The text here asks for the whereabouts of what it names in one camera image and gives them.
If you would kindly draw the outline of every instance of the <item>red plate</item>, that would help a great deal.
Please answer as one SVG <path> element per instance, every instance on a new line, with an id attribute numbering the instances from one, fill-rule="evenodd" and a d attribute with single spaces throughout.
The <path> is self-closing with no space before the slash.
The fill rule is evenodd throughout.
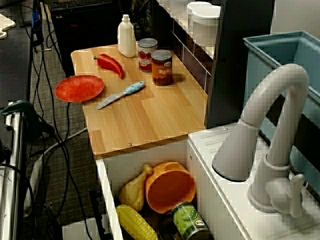
<path id="1" fill-rule="evenodd" d="M 59 82 L 54 94 L 62 101 L 78 103 L 98 96 L 104 87 L 104 82 L 97 76 L 71 76 Z"/>

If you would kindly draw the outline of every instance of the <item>white faucet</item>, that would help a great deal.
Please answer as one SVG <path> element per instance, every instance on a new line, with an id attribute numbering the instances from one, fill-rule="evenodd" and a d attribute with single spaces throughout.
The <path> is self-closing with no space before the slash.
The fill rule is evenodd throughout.
<path id="1" fill-rule="evenodd" d="M 289 156 L 309 89 L 309 77 L 297 64 L 272 71 L 256 87 L 247 101 L 235 129 L 221 145 L 212 161 L 213 169 L 234 182 L 250 175 L 260 125 L 272 104 L 287 90 L 285 102 L 268 152 L 262 157 L 248 191 L 251 204 L 266 213 L 302 214 L 302 174 L 289 180 Z"/>

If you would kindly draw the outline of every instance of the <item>white bottle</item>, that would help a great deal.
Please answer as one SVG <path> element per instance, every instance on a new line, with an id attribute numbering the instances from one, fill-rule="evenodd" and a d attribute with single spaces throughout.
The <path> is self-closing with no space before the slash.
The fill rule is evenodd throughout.
<path id="1" fill-rule="evenodd" d="M 136 56 L 134 26 L 127 14 L 123 15 L 122 22 L 118 26 L 118 51 L 127 58 Z"/>

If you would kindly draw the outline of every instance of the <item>blue bin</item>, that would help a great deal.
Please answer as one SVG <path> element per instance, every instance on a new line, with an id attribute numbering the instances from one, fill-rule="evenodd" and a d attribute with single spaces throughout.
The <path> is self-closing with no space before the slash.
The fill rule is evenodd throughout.
<path id="1" fill-rule="evenodd" d="M 274 69 L 285 64 L 302 66 L 309 76 L 309 92 L 302 113 L 320 128 L 320 41 L 304 31 L 244 38 L 249 48 L 244 105 L 259 83 Z M 260 130 L 272 140 L 275 126 L 265 118 Z M 293 146 L 291 164 L 320 194 L 320 173 Z"/>
<path id="2" fill-rule="evenodd" d="M 249 48 L 244 103 L 270 72 L 298 64 L 309 75 L 309 96 L 320 102 L 320 41 L 304 31 L 244 38 Z"/>

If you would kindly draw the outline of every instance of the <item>yellow corn cob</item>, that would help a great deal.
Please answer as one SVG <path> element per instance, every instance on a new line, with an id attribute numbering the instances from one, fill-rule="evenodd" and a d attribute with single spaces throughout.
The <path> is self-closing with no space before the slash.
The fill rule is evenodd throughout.
<path id="1" fill-rule="evenodd" d="M 134 240 L 158 240 L 156 232 L 132 207 L 122 204 L 116 207 L 120 225 Z"/>

